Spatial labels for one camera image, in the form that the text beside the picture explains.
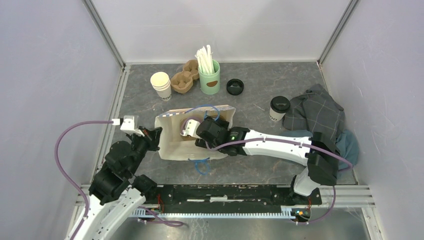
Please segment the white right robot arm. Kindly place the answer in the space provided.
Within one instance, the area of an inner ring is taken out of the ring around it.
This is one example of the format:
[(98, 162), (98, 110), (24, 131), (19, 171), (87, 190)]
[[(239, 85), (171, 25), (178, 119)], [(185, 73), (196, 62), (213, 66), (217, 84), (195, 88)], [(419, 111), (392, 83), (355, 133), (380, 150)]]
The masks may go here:
[(339, 171), (339, 150), (322, 132), (312, 136), (279, 136), (246, 127), (228, 128), (225, 121), (207, 117), (195, 123), (196, 146), (227, 156), (269, 156), (304, 166), (289, 189), (289, 199), (302, 204), (320, 186), (335, 186)]

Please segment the checkered paper takeout bag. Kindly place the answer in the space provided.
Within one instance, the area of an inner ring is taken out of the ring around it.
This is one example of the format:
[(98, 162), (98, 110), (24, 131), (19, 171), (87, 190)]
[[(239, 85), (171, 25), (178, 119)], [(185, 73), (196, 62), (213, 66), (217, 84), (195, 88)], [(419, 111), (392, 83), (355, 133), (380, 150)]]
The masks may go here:
[(195, 128), (206, 117), (222, 119), (233, 124), (236, 108), (230, 105), (204, 104), (193, 108), (173, 109), (158, 115), (154, 126), (162, 127), (158, 154), (163, 160), (205, 162), (219, 160), (226, 156), (218, 151), (195, 146), (199, 139)]

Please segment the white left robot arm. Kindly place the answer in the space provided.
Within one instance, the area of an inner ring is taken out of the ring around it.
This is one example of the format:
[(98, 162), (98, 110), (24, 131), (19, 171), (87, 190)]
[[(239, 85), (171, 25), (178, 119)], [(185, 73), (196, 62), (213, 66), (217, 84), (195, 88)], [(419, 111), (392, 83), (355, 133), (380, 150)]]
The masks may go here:
[(141, 135), (128, 136), (130, 142), (113, 143), (85, 196), (85, 206), (68, 240), (108, 240), (141, 204), (157, 198), (157, 184), (135, 173), (148, 151), (160, 149), (162, 127), (153, 130), (139, 127)]

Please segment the black plastic cup lid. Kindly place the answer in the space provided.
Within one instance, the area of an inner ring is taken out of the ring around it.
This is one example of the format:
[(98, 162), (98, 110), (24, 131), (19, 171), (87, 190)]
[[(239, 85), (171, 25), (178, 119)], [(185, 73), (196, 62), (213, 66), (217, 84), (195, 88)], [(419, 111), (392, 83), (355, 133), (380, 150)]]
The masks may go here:
[(279, 114), (286, 113), (291, 107), (291, 102), (284, 96), (275, 96), (270, 102), (270, 108)]

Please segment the white paper coffee cup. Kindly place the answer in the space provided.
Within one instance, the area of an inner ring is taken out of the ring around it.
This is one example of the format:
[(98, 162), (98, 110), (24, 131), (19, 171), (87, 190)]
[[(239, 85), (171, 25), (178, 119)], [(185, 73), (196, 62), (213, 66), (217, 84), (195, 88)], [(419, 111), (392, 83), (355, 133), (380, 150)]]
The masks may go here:
[(285, 112), (274, 111), (272, 108), (269, 110), (269, 118), (274, 122), (281, 121), (285, 114)]

